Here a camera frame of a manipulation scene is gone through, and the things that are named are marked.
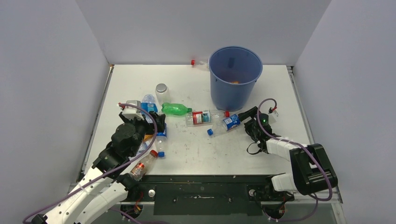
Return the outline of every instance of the plastic bottle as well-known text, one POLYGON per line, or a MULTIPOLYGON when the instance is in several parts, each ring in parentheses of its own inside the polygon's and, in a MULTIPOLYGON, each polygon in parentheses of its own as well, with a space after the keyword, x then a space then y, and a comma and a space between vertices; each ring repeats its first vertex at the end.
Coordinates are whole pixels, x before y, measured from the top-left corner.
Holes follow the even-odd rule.
POLYGON ((209 60, 208 59, 198 58, 197 60, 191 60, 191 65, 194 68, 204 70, 204 71, 209 71, 209 60))
POLYGON ((167 137, 166 137, 166 123, 164 132, 157 133, 156 141, 154 142, 158 151, 158 157, 163 158, 165 151, 168 148, 167 137))
POLYGON ((233 114, 229 118, 224 118, 213 124, 211 129, 208 129, 208 135, 219 136, 227 133, 227 131, 240 125, 238 115, 233 114))
POLYGON ((162 112, 168 115, 185 115, 186 113, 192 112, 191 108, 187 108, 183 104, 162 104, 162 112))
MULTIPOLYGON (((143 97, 143 100, 141 101, 141 107, 147 112, 150 112, 150 111, 158 112, 158 109, 156 106, 156 98, 151 94, 147 94, 146 96, 143 97)), ((146 121, 148 123, 153 123, 151 118, 149 118, 148 116, 146 116, 146 121)))
POLYGON ((197 125, 209 125, 221 121, 224 118, 228 118, 230 112, 220 110, 207 110, 207 111, 193 111, 186 114, 187 126, 193 127, 197 125))
POLYGON ((136 166, 131 170, 131 176, 139 181, 147 172, 149 172, 153 166, 154 162, 158 157, 158 153, 155 150, 151 150, 150 154, 146 155, 136 164, 136 166))
POLYGON ((170 103, 169 88, 165 84, 160 83, 157 85, 156 95, 157 95, 158 103, 160 105, 162 105, 163 103, 170 103))

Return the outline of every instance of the metal bolt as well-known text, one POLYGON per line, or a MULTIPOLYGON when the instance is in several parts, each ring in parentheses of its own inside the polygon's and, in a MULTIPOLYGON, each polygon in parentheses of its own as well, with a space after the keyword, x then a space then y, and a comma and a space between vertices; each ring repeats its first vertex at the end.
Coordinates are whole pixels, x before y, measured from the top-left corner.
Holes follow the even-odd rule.
POLYGON ((156 195, 156 191, 155 190, 149 190, 148 191, 148 196, 154 197, 155 195, 156 195))
POLYGON ((250 196, 252 196, 252 197, 254 197, 255 196, 255 190, 254 189, 251 189, 250 191, 249 191, 249 195, 250 196))

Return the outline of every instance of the white table surface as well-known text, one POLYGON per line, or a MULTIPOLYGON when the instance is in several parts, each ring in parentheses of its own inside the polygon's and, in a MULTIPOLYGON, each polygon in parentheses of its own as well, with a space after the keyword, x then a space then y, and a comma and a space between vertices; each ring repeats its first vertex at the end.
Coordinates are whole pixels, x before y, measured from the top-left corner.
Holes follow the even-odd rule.
MULTIPOLYGON (((85 171, 122 123, 118 116, 119 102, 142 100, 146 94, 155 96, 156 85, 165 83, 172 103, 182 103, 197 111, 215 109, 210 97, 209 75, 208 71, 189 65, 115 65, 85 171)), ((273 131, 300 143, 309 143, 285 65, 263 66, 262 75, 242 110, 257 106, 266 98, 275 98, 278 102, 279 117, 271 125, 273 131)), ((262 112, 267 112, 270 106, 273 107, 272 102, 265 103, 262 112)), ((165 122, 169 149, 165 152, 165 159, 157 160, 149 173, 151 175, 271 175, 291 172, 290 163, 276 155, 249 155, 246 148, 252 140, 243 125, 227 134, 210 137, 206 130, 211 126, 187 127, 184 118, 177 117, 166 117, 165 122)), ((255 152, 257 149, 252 145, 249 150, 255 152)))

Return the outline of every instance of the green plastic bottle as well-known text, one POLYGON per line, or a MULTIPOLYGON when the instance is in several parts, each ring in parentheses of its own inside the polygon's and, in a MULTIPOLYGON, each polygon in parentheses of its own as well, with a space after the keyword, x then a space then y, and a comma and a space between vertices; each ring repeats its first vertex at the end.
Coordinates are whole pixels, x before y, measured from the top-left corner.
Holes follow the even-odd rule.
POLYGON ((187 108, 183 104, 170 104, 170 103, 163 103, 162 110, 163 113, 168 115, 185 115, 186 113, 190 113, 192 111, 191 108, 187 108))

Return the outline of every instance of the bucket rim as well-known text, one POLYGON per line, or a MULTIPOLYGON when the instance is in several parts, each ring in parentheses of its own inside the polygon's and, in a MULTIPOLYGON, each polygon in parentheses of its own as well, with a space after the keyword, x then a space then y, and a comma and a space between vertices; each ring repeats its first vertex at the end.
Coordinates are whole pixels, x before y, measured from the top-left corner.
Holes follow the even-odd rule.
POLYGON ((252 83, 252 82, 256 82, 256 81, 259 79, 259 77, 261 76, 261 74, 262 74, 262 66, 263 66, 262 61, 261 61, 260 57, 259 57, 255 52, 253 52, 253 51, 250 50, 250 49, 241 47, 241 46, 227 46, 227 47, 219 48, 219 49, 217 49, 216 51, 214 51, 214 52, 210 55, 210 57, 209 57, 209 62, 208 62, 208 67, 209 67, 210 73, 211 73, 212 75, 214 75, 214 76, 216 77, 216 79, 218 79, 218 80, 220 80, 220 81, 222 81, 222 82, 224 82, 224 83, 231 84, 231 85, 247 85, 247 84, 250 84, 250 83, 252 83), (258 75, 255 79, 253 79, 252 81, 247 82, 247 83, 230 83, 230 82, 227 82, 227 81, 225 81, 225 80, 223 80, 223 79, 217 77, 217 76, 213 73, 213 71, 212 71, 211 64, 210 64, 210 59, 211 59, 211 57, 212 57, 214 54, 216 54, 217 52, 219 52, 219 51, 221 51, 221 50, 224 50, 224 49, 228 49, 228 48, 238 48, 238 49, 242 49, 242 50, 248 51, 249 53, 251 53, 252 55, 254 55, 254 56, 257 58, 257 60, 260 62, 260 64, 261 64, 259 75, 258 75))

